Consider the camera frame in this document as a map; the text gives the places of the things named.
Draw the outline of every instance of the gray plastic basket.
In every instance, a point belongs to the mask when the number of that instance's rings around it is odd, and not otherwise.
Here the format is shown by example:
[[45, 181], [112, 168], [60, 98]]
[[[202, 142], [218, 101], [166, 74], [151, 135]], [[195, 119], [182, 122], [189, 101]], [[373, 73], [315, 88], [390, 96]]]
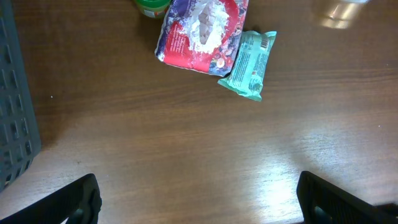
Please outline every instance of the gray plastic basket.
[[10, 0], [0, 0], [0, 192], [41, 148]]

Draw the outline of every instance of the wet wipes package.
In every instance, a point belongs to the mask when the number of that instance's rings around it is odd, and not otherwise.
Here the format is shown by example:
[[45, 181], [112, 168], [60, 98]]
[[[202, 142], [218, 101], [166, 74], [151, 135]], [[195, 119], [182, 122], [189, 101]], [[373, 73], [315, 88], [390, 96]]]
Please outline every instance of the wet wipes package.
[[261, 101], [264, 74], [268, 56], [274, 44], [276, 31], [259, 34], [243, 32], [238, 58], [231, 75], [218, 83], [246, 98]]
[[169, 65], [225, 76], [239, 47], [248, 0], [174, 0], [156, 57]]

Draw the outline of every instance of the table surface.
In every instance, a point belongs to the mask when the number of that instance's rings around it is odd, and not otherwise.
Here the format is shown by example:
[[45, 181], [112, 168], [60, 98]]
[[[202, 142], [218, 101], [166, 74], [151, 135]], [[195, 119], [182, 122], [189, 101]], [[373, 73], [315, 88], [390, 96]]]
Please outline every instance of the table surface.
[[131, 1], [14, 0], [43, 146], [0, 218], [90, 172], [99, 223], [299, 222], [303, 170], [397, 202], [398, 1], [347, 30], [312, 1], [250, 0], [245, 28], [278, 31], [258, 103], [160, 63]]

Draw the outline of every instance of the green jar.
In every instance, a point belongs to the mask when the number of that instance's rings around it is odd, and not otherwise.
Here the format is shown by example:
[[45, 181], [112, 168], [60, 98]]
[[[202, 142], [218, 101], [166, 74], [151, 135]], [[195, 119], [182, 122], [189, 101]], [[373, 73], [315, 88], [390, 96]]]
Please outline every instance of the green jar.
[[135, 0], [139, 10], [151, 18], [163, 18], [171, 0]]

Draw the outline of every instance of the mint green wrapper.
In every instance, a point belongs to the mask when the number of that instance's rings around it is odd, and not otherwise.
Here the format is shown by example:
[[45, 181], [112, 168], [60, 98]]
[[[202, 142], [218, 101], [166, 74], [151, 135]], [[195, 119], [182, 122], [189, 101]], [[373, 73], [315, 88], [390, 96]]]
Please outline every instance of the mint green wrapper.
[[261, 101], [262, 81], [275, 38], [276, 31], [265, 34], [243, 32], [231, 75], [218, 80], [218, 84], [246, 98]]

